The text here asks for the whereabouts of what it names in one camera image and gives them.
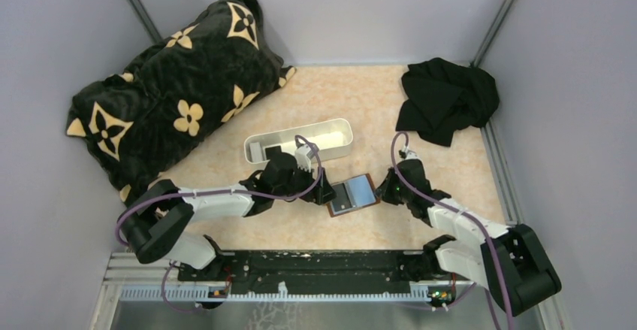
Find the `brown leather card holder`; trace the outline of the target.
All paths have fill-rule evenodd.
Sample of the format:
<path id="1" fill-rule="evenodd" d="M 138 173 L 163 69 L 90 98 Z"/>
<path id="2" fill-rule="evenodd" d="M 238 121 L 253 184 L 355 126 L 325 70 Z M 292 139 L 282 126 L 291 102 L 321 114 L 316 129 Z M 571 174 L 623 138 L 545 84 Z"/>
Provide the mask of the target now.
<path id="1" fill-rule="evenodd" d="M 375 195 L 375 189 L 372 177 L 370 174 L 361 174 L 355 177 L 351 177 L 348 180 L 341 181 L 344 183 L 349 192 L 350 199 L 354 204 L 354 207 L 347 213 L 342 213 L 339 216 L 361 210 L 366 207 L 377 205 L 381 202 Z M 331 211 L 331 202 L 327 203 L 328 212 L 331 217 L 336 217 Z"/>

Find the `white oblong plastic tray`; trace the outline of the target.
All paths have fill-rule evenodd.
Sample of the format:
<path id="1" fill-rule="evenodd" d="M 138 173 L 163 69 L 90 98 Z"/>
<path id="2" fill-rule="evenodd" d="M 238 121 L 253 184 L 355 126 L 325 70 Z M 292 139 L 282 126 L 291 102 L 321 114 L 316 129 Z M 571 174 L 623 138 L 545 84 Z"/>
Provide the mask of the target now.
<path id="1" fill-rule="evenodd" d="M 280 145 L 282 153 L 293 155 L 296 150 L 294 139 L 296 135 L 300 135 L 317 145 L 322 161 L 348 156 L 353 147 L 354 135 L 349 121 L 343 118 L 336 118 L 279 131 L 251 135 L 243 143 L 244 158 L 254 168 L 263 169 L 268 162 L 265 154 L 263 162 L 253 163 L 249 153 L 249 144 L 259 142 L 263 151 L 267 147 Z"/>

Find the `black credit card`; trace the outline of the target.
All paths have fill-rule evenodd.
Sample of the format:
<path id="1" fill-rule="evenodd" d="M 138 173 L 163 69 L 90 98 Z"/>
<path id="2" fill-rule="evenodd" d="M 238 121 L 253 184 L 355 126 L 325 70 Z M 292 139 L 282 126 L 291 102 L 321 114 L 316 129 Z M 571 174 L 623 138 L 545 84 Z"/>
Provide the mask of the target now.
<path id="1" fill-rule="evenodd" d="M 280 145 L 271 146 L 264 149 L 264 154 L 267 161 L 270 161 L 274 156 L 280 154 L 281 152 L 282 148 Z"/>

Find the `black cloth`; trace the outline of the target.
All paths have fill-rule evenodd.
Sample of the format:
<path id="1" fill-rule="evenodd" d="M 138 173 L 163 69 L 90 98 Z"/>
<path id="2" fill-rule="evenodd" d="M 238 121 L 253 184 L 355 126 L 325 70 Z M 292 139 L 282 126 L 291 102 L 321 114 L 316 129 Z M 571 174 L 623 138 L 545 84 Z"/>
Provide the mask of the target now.
<path id="1" fill-rule="evenodd" d="M 395 130 L 450 147 L 454 133 L 483 128 L 500 106 L 495 79 L 486 71 L 433 58 L 407 65 L 401 77 L 406 100 Z"/>

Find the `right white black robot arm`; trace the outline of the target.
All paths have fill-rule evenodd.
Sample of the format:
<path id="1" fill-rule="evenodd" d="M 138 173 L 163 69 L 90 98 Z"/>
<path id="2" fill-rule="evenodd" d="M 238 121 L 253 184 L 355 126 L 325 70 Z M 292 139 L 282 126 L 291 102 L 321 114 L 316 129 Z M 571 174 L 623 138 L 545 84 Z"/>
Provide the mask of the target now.
<path id="1" fill-rule="evenodd" d="M 375 194 L 383 202 L 406 206 L 414 218 L 444 233 L 423 246 L 427 276 L 465 277 L 512 317 L 561 292 L 562 281 L 531 227 L 494 222 L 434 189 L 414 151 L 404 148 L 392 158 Z"/>

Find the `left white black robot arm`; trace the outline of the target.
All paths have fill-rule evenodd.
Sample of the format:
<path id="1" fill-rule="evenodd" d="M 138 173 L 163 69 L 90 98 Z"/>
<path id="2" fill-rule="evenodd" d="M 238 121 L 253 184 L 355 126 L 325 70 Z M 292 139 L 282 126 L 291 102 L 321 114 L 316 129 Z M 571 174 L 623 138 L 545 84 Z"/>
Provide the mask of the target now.
<path id="1" fill-rule="evenodd" d="M 216 280 L 225 270 L 219 246 L 187 227 L 220 217 L 255 216 L 278 200 L 327 204 L 337 194 L 323 167 L 312 167 L 315 159 L 313 149 L 303 145 L 294 154 L 276 154 L 245 180 L 212 189 L 179 188 L 171 180 L 160 180 L 119 217 L 116 235 L 141 264 L 171 260 Z"/>

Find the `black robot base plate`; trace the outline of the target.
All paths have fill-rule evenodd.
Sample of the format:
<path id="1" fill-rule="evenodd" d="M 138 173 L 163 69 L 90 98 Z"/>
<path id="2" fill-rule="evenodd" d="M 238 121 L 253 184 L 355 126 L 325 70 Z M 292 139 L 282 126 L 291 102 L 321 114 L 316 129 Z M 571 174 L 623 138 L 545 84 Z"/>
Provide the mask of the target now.
<path id="1" fill-rule="evenodd" d="M 280 283 L 296 295 L 407 293 L 413 283 L 453 278 L 426 265 L 420 250 L 235 250 L 201 270 L 178 269 L 180 281 L 229 283 L 238 294 L 275 293 Z"/>

